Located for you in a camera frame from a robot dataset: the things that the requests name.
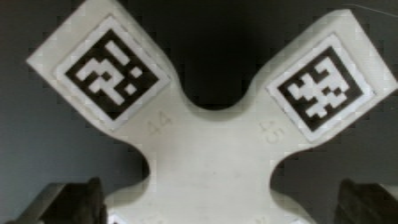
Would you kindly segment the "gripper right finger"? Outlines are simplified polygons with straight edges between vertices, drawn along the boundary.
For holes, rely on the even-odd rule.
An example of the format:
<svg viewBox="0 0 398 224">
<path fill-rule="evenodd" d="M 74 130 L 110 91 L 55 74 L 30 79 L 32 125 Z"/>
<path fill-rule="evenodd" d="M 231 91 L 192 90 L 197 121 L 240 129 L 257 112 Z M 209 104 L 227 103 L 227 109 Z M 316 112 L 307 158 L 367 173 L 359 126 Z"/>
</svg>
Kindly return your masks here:
<svg viewBox="0 0 398 224">
<path fill-rule="evenodd" d="M 341 181 L 334 224 L 398 224 L 398 185 Z"/>
</svg>

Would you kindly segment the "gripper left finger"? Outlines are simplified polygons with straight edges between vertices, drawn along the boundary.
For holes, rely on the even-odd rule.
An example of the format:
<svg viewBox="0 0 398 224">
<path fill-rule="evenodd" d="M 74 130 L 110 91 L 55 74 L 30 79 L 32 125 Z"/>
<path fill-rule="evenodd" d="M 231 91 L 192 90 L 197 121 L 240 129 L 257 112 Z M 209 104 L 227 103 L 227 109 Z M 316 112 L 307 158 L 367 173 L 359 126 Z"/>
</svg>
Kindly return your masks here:
<svg viewBox="0 0 398 224">
<path fill-rule="evenodd" d="M 106 224 L 99 178 L 90 178 L 85 183 L 51 183 L 14 224 Z"/>
</svg>

